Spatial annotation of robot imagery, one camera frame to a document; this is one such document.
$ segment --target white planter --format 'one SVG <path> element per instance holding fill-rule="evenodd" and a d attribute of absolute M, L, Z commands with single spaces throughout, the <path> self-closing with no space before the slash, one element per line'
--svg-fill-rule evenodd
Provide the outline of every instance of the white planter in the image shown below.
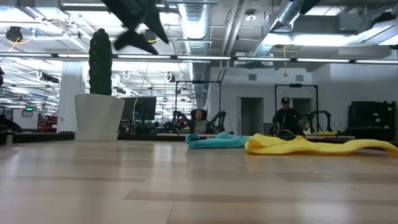
<path fill-rule="evenodd" d="M 124 100 L 114 96 L 75 96 L 78 131 L 76 141 L 116 141 Z"/>

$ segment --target black cap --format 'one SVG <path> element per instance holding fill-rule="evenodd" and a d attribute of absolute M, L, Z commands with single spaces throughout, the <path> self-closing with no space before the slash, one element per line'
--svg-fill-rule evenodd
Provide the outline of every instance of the black cap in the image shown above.
<path fill-rule="evenodd" d="M 283 97 L 282 98 L 282 104 L 289 104 L 289 103 L 290 103 L 289 97 Z"/>

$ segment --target cactus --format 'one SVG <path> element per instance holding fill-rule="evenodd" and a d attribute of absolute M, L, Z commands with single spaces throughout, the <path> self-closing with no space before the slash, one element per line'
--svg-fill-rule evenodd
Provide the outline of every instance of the cactus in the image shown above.
<path fill-rule="evenodd" d="M 90 41 L 90 93 L 112 95 L 112 47 L 104 29 L 94 33 Z"/>

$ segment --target potted cactus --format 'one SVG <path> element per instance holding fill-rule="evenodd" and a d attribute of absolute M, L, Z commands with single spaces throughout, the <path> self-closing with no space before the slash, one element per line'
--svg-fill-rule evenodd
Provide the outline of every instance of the potted cactus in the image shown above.
<path fill-rule="evenodd" d="M 90 94 L 76 95 L 76 141 L 116 141 L 124 100 L 112 95 L 112 48 L 104 29 L 90 41 Z"/>

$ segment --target wooden floor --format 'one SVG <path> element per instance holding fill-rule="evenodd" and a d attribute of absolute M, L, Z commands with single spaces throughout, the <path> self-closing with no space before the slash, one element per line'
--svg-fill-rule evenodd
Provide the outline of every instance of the wooden floor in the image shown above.
<path fill-rule="evenodd" d="M 182 142 L 0 148 L 4 224 L 398 223 L 398 158 L 255 156 Z"/>

